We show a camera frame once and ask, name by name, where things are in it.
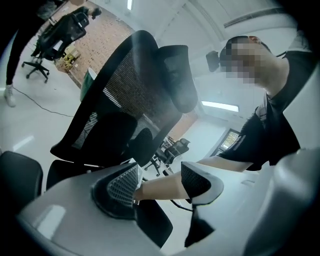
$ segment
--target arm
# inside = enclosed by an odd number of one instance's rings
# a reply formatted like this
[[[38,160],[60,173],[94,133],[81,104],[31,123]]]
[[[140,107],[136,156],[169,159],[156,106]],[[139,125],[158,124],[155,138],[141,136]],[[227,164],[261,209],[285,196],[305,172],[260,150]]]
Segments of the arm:
[[[212,156],[198,161],[199,164],[236,172],[243,172],[252,165],[251,162],[237,162]],[[188,194],[181,182],[181,171],[167,177],[143,182],[136,190],[134,198],[140,200],[188,199]]]
[[[249,167],[252,171],[259,170],[268,159],[266,145],[264,128],[258,116],[253,114],[233,145],[219,156],[205,158],[198,163],[236,172],[243,172]],[[189,198],[181,181],[181,172],[143,182],[134,197],[138,201]]]

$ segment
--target black pants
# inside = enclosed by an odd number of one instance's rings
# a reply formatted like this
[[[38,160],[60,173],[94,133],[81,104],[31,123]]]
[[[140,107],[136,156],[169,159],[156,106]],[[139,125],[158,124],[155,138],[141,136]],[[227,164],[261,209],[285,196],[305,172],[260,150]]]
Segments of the black pants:
[[[21,21],[20,26],[17,28],[18,32],[13,41],[10,58],[6,67],[7,85],[11,85],[13,82],[22,51],[44,23],[45,21],[35,14],[29,15]]]

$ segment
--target white wall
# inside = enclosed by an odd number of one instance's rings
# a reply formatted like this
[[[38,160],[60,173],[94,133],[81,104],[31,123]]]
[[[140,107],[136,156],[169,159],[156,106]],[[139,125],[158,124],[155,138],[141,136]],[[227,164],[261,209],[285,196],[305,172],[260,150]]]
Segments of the white wall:
[[[198,119],[181,138],[190,141],[189,151],[175,158],[170,165],[174,172],[181,169],[181,162],[197,162],[212,150],[217,141],[229,130],[229,123],[219,119]]]

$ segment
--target brick wall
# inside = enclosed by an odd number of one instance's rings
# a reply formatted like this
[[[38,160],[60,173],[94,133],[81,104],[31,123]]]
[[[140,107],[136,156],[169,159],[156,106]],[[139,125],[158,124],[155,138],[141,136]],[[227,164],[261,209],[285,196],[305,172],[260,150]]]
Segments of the brick wall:
[[[172,128],[168,136],[171,136],[176,141],[179,140],[187,130],[197,121],[198,115],[195,111],[188,114],[183,114],[180,121]]]
[[[98,7],[90,1],[87,1],[84,6],[89,9]],[[77,8],[78,6],[68,2],[53,18],[58,21],[62,16]],[[83,82],[88,68],[92,68],[98,74],[114,50],[134,32],[111,12],[101,9],[102,14],[99,17],[94,20],[89,18],[90,24],[85,28],[86,35],[75,41],[74,44],[81,55],[73,64],[71,72],[80,83]]]

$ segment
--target sleeve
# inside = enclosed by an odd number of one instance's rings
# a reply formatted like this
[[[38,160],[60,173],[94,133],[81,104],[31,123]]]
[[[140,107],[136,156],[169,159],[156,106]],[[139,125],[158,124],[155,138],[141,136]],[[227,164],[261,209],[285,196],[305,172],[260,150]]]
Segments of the sleeve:
[[[268,140],[259,117],[254,113],[244,124],[237,140],[218,157],[253,163],[247,170],[258,171],[268,161]]]
[[[288,52],[290,51],[312,53],[310,44],[302,30],[296,32],[296,37],[288,48]]]

